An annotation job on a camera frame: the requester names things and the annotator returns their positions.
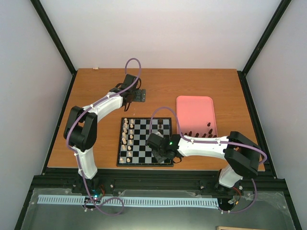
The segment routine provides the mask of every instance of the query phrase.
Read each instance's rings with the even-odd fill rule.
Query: white wall
[[[242,70],[280,0],[41,2],[76,68]]]
[[[40,174],[71,75],[29,0],[0,2],[0,225]]]
[[[280,178],[307,229],[307,1],[290,3],[247,80]]]

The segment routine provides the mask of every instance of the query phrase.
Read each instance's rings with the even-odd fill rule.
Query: wooden tabletop
[[[136,75],[137,69],[128,73]],[[48,162],[48,167],[77,167],[73,152],[65,146],[64,128],[72,107],[92,104],[105,96],[125,78],[124,69],[79,69],[59,127],[59,132]],[[142,89],[146,89],[146,102],[132,103],[127,112],[123,108],[113,111],[98,124],[94,159],[98,168],[219,170],[226,161],[211,157],[186,157],[174,167],[117,167],[118,140],[122,117],[151,117],[155,109],[168,106],[176,110],[176,98],[181,95],[209,96],[213,99],[219,136],[238,131],[256,142],[239,78],[235,69],[143,69]],[[171,117],[173,133],[175,118],[167,110],[156,116]]]

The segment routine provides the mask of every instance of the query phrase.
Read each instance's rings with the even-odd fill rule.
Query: purple cable
[[[254,190],[255,190],[255,192],[254,192],[255,197],[254,197],[253,201],[252,201],[247,207],[245,207],[244,209],[241,209],[241,210],[239,210],[239,211],[234,211],[234,212],[230,211],[229,213],[236,214],[236,213],[244,212],[244,211],[248,210],[250,207],[252,207],[252,206],[254,205],[254,203],[255,203],[256,200],[257,200],[257,188],[256,188],[256,183],[255,183],[254,179],[251,179],[251,181],[252,181],[252,183],[254,184]]]
[[[149,124],[149,133],[152,132],[152,123],[153,123],[153,118],[154,118],[154,115],[161,109],[168,109],[169,111],[171,111],[174,115],[174,117],[176,118],[176,122],[177,122],[177,126],[178,126],[178,130],[179,130],[179,134],[181,136],[182,139],[188,141],[188,142],[191,142],[191,139],[188,139],[188,138],[185,138],[183,135],[182,135],[182,132],[181,132],[181,128],[180,128],[180,124],[179,124],[179,121],[178,121],[178,117],[176,115],[176,113],[174,112],[174,110],[172,110],[171,108],[169,107],[166,107],[166,106],[162,106],[160,108],[157,108],[151,119],[150,119],[150,124]],[[250,149],[250,150],[254,150],[254,151],[257,151],[259,152],[262,156],[263,156],[263,160],[259,162],[259,164],[262,164],[264,163],[266,160],[267,160],[267,154],[265,154],[262,150],[258,149],[258,148],[255,148],[255,147],[252,147],[252,146],[249,146],[249,145],[245,145],[245,144],[241,144],[241,143],[236,143],[236,142],[231,142],[231,141],[216,141],[216,140],[195,140],[194,143],[204,143],[204,144],[227,144],[227,145],[235,145],[235,146],[240,146],[240,147],[244,147],[244,148],[247,148],[247,149]]]
[[[139,73],[138,73],[136,79],[134,80],[134,82],[133,82],[130,86],[128,86],[127,88],[125,88],[124,90],[122,90],[122,91],[120,91],[120,92],[117,92],[117,93],[111,95],[110,98],[115,97],[115,96],[117,96],[117,95],[119,95],[119,94],[121,94],[121,93],[127,91],[127,90],[130,89],[135,83],[137,83],[137,81],[139,80],[139,77],[140,77],[141,72],[142,72],[141,63],[140,63],[140,61],[139,61],[138,59],[136,59],[136,58],[134,58],[134,57],[133,57],[133,58],[130,58],[130,59],[127,61],[126,65],[125,65],[125,74],[127,74],[127,66],[128,66],[128,64],[129,64],[129,62],[132,61],[132,60],[136,60],[136,61],[138,62],[138,64],[139,64]],[[106,99],[107,99],[107,97],[103,97],[103,98],[99,99],[98,101],[96,101],[96,102],[93,104],[93,107],[95,107],[96,105],[98,105],[99,103],[103,102],[103,101],[106,100]],[[110,198],[110,199],[108,199],[108,200],[105,201],[105,202],[108,202],[109,200],[117,199],[117,200],[119,200],[119,201],[121,202],[121,204],[122,204],[122,209],[121,209],[118,213],[115,213],[115,214],[106,213],[106,212],[102,211],[102,210],[99,208],[101,205],[105,204],[105,202],[102,203],[100,206],[98,206],[98,205],[94,202],[94,200],[93,200],[93,198],[92,198],[92,196],[91,196],[91,193],[90,193],[90,191],[89,191],[89,189],[88,189],[88,187],[87,187],[87,184],[86,184],[86,179],[85,179],[85,175],[84,175],[84,172],[83,172],[83,169],[82,169],[82,166],[81,166],[81,162],[80,162],[80,158],[79,158],[78,152],[77,152],[77,150],[75,150],[75,149],[73,149],[72,147],[69,146],[69,139],[70,139],[70,137],[71,137],[71,133],[72,133],[73,129],[76,127],[76,125],[78,124],[78,122],[80,121],[80,119],[81,119],[88,111],[90,111],[91,109],[92,109],[92,108],[89,107],[89,108],[87,108],[86,110],[84,110],[84,112],[81,113],[81,115],[80,115],[80,116],[76,119],[76,121],[72,124],[72,126],[71,126],[71,128],[70,128],[70,130],[69,130],[69,132],[68,132],[67,138],[66,138],[66,146],[67,146],[68,149],[72,150],[72,151],[76,154],[76,159],[77,159],[77,163],[78,163],[78,168],[79,168],[79,170],[81,171],[82,178],[83,178],[83,182],[84,182],[84,186],[85,186],[86,192],[87,192],[87,194],[88,194],[88,196],[89,196],[89,198],[90,198],[92,204],[95,206],[95,208],[97,208],[101,213],[103,213],[103,214],[105,214],[105,215],[108,215],[108,216],[117,216],[117,215],[119,215],[119,214],[123,211],[123,209],[124,209],[124,202],[123,202],[120,198],[118,198],[118,197],[113,197],[113,198]]]

